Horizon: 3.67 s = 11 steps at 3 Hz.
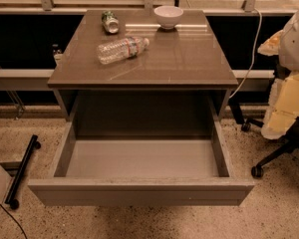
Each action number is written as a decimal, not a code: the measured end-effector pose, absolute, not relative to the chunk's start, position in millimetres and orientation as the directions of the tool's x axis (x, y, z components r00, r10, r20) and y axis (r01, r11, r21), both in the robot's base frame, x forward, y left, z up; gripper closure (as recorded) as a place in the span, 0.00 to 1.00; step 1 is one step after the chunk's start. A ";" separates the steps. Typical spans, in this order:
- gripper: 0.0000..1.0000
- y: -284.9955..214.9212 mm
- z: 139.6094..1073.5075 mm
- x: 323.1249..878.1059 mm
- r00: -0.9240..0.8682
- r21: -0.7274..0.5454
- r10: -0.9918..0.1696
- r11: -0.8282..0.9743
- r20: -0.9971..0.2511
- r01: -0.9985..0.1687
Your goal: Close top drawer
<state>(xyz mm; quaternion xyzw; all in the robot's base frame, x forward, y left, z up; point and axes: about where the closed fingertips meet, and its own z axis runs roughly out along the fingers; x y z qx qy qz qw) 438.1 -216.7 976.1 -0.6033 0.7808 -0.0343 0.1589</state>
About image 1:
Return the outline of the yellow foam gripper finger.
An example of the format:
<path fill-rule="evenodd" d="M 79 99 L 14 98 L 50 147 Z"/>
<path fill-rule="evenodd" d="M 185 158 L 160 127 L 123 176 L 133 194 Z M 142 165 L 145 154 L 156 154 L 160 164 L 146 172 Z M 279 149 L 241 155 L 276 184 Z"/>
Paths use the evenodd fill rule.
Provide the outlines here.
<path fill-rule="evenodd" d="M 257 52 L 264 56 L 275 56 L 278 54 L 280 45 L 280 38 L 283 31 L 280 30 L 268 38 L 263 44 L 259 46 Z"/>
<path fill-rule="evenodd" d="M 299 73 L 285 80 L 276 79 L 269 95 L 261 133 L 265 138 L 277 139 L 299 118 Z"/>

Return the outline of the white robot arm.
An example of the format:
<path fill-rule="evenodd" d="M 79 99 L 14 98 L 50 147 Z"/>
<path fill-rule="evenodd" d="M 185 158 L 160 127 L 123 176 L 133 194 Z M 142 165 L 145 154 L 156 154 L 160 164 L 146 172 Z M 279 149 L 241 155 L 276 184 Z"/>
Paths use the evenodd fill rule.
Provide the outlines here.
<path fill-rule="evenodd" d="M 260 45 L 258 53 L 277 55 L 279 65 L 290 71 L 284 80 L 274 80 L 269 95 L 269 108 L 261 129 L 265 138 L 277 139 L 285 135 L 299 118 L 299 10 L 282 30 Z"/>

